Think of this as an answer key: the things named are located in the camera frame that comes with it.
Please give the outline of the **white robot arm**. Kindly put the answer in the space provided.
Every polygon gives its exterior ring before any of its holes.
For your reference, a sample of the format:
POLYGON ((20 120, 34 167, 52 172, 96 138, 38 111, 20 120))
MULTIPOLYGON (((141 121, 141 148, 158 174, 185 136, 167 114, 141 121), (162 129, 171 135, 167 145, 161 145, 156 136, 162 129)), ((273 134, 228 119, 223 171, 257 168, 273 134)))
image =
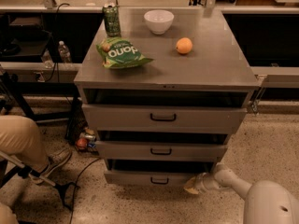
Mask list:
POLYGON ((192 177, 184 189, 195 195, 233 190, 244 200, 243 224, 299 224, 299 201, 287 189, 269 180, 250 184, 223 163, 213 173, 192 177))

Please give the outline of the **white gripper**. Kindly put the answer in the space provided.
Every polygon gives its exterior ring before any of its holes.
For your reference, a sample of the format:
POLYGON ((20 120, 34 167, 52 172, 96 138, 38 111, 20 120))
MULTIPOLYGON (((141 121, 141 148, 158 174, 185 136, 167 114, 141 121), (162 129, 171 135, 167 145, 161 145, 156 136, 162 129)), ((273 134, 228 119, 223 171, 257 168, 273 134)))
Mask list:
POLYGON ((190 194, 198 194, 200 192, 207 192, 208 190, 214 189, 214 177, 209 173, 201 173, 189 179, 185 185, 184 189, 190 194))

